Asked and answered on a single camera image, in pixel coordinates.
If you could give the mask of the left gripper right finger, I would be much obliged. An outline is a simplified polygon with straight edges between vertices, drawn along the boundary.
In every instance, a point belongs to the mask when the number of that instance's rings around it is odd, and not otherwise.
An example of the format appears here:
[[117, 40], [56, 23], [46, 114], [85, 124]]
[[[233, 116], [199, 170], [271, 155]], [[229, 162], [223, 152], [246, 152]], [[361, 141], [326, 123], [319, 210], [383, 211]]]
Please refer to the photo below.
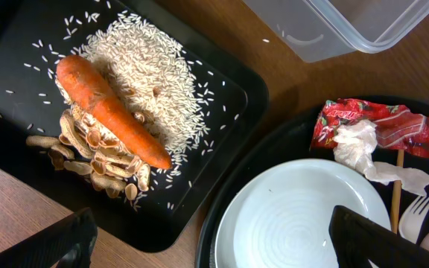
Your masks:
[[328, 231], [340, 268], [429, 268], [428, 250], [345, 206], [334, 207]]

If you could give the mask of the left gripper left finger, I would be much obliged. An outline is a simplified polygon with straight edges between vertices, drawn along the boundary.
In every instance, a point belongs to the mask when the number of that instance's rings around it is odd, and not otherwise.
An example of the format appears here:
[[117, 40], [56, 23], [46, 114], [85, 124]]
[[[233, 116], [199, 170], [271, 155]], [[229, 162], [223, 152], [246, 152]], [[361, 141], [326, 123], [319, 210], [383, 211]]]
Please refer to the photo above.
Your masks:
[[0, 252], [0, 267], [88, 268], [98, 236], [90, 208], [83, 208]]

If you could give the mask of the white plastic fork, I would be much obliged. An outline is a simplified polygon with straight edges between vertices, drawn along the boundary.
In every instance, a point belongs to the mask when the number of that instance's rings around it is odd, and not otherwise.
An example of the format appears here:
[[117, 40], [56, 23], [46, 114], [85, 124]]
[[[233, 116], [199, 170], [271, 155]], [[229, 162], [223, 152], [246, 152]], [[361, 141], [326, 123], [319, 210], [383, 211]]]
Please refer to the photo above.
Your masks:
[[429, 197], [417, 196], [417, 198], [415, 198], [415, 200], [407, 207], [399, 220], [398, 230], [400, 235], [404, 239], [412, 243], [416, 243], [419, 238], [422, 224], [425, 221], [428, 212]]

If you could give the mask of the wooden chopstick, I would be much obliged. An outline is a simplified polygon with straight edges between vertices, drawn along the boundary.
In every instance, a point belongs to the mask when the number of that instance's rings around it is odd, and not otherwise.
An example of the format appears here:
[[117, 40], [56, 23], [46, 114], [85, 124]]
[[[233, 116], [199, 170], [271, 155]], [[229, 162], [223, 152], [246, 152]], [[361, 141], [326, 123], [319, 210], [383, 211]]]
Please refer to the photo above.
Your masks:
[[[404, 151], [399, 150], [397, 155], [397, 166], [402, 168], [404, 165]], [[393, 195], [390, 208], [390, 225], [393, 233], [398, 233], [398, 222], [399, 222], [399, 209], [401, 202], [401, 180], [394, 181], [393, 184]]]

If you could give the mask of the grey dinner plate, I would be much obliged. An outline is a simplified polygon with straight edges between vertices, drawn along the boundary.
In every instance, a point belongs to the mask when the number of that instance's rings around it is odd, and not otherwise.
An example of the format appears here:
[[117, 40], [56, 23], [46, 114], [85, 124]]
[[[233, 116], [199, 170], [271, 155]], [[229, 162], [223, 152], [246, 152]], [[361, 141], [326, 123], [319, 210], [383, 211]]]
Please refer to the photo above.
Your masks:
[[300, 159], [266, 170], [231, 201], [217, 230], [216, 267], [337, 267], [328, 232], [343, 205], [390, 229], [372, 184], [323, 159]]

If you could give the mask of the red snack wrapper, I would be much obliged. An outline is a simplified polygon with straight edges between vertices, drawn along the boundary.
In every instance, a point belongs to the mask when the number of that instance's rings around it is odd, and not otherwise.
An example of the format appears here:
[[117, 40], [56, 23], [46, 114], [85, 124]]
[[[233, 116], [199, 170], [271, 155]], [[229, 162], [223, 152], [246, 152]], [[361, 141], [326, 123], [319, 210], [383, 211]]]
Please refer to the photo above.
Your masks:
[[312, 147], [334, 148], [334, 136], [342, 126], [368, 120], [376, 125], [378, 146], [429, 159], [429, 117], [405, 105], [386, 105], [355, 98], [328, 100], [318, 115]]

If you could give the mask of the orange carrot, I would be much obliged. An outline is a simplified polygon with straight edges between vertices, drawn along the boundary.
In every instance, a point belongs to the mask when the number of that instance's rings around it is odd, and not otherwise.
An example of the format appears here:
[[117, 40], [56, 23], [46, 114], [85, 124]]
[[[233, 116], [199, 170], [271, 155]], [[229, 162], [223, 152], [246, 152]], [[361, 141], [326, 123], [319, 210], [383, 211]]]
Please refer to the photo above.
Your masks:
[[77, 55], [67, 56], [57, 64], [56, 73], [71, 100], [113, 133], [130, 152], [155, 168], [172, 168], [165, 148], [132, 116], [91, 62]]

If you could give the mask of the rice and peanut leftovers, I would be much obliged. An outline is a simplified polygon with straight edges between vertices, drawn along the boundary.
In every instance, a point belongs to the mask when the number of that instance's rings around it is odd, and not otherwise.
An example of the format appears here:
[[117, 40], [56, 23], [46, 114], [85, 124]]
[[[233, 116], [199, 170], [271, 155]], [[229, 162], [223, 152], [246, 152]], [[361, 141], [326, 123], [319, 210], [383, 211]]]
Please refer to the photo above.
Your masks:
[[[57, 64], [69, 55], [92, 63], [126, 109], [168, 152], [171, 169], [150, 166], [133, 155], [71, 100], [56, 73]], [[66, 106], [59, 119], [60, 133], [29, 135], [25, 143], [48, 157], [55, 170], [72, 172], [109, 197], [137, 202], [152, 189], [153, 173], [175, 174], [186, 150], [198, 148], [209, 131], [203, 112], [207, 97], [196, 90], [191, 68], [180, 42], [138, 14], [123, 14], [56, 60], [50, 76]]]

